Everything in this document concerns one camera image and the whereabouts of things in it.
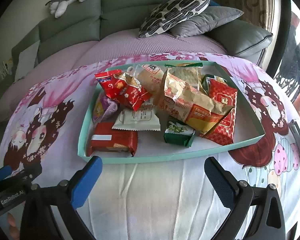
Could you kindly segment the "person left hand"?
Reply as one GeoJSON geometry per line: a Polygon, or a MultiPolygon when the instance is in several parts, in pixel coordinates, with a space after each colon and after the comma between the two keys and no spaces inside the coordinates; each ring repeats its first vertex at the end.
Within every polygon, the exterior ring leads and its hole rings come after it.
{"type": "Polygon", "coordinates": [[[15,218],[11,213],[7,214],[7,221],[9,224],[9,233],[13,240],[19,240],[20,239],[20,231],[17,228],[17,224],[15,221],[15,218]]]}

